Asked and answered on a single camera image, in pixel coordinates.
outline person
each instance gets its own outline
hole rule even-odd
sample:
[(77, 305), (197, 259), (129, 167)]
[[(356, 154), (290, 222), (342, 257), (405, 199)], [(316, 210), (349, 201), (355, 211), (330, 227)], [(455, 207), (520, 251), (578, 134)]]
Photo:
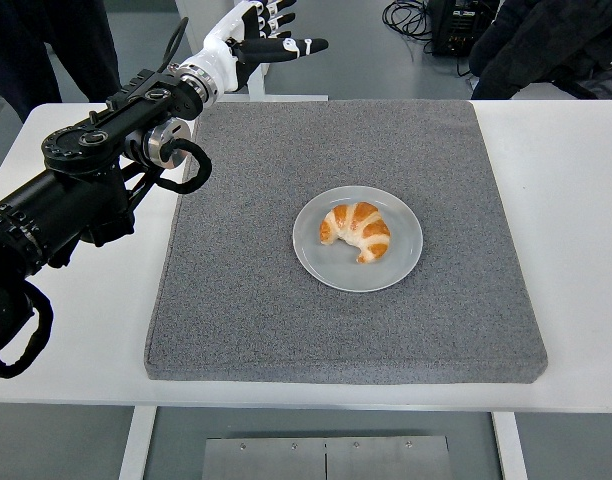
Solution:
[(612, 99), (612, 0), (506, 0), (469, 67), (473, 100), (508, 99), (533, 82)]
[(22, 122), (62, 101), (46, 44), (90, 102), (120, 89), (103, 0), (0, 0), (0, 96)]

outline screw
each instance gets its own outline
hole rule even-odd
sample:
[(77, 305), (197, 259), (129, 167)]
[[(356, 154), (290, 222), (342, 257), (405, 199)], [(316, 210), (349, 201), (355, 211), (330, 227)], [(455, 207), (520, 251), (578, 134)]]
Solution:
[(85, 133), (81, 136), (80, 140), (86, 145), (96, 145), (102, 143), (107, 138), (108, 134), (106, 132), (97, 130), (95, 132)]
[(149, 100), (161, 100), (170, 96), (170, 92), (165, 88), (153, 88), (144, 95)]

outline gray plate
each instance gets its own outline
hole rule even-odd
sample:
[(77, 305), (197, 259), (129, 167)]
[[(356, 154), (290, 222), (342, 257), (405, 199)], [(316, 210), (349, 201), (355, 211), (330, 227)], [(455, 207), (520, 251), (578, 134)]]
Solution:
[[(343, 240), (330, 246), (319, 241), (319, 225), (343, 203), (369, 202), (379, 208), (391, 232), (388, 251), (371, 264), (358, 264), (359, 250)], [(346, 186), (328, 190), (306, 204), (293, 227), (293, 246), (304, 268), (320, 282), (348, 292), (372, 292), (408, 275), (422, 253), (422, 228), (417, 217), (397, 197), (377, 188)]]

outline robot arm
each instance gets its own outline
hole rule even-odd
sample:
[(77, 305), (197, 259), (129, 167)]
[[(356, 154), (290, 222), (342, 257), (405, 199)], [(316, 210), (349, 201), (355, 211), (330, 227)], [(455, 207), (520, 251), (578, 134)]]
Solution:
[[(142, 70), (107, 100), (102, 112), (60, 129), (42, 143), (46, 170), (0, 201), (0, 351), (39, 313), (38, 329), (12, 365), (0, 359), (0, 377), (28, 368), (50, 337), (49, 300), (27, 277), (46, 264), (68, 265), (80, 241), (101, 247), (132, 234), (134, 210), (153, 186), (193, 192), (212, 165), (190, 139), (183, 120), (246, 84), (260, 63), (286, 61), (323, 50), (325, 40), (293, 40), (278, 28), (294, 18), (279, 12), (294, 0), (242, 1), (206, 37), (201, 52), (181, 66)], [(183, 29), (173, 39), (177, 45)], [(132, 160), (121, 168), (120, 155)], [(177, 184), (161, 178), (193, 157), (198, 174)], [(132, 188), (126, 183), (141, 175)]]

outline white robotic hand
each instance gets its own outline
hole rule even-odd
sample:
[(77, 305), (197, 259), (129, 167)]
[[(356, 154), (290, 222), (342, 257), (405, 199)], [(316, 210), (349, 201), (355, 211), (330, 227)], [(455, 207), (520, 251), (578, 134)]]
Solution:
[(295, 40), (279, 28), (295, 19), (281, 14), (296, 0), (243, 0), (208, 33), (204, 48), (184, 61), (175, 75), (200, 94), (205, 107), (246, 85), (260, 63), (283, 62), (328, 47), (323, 39)]

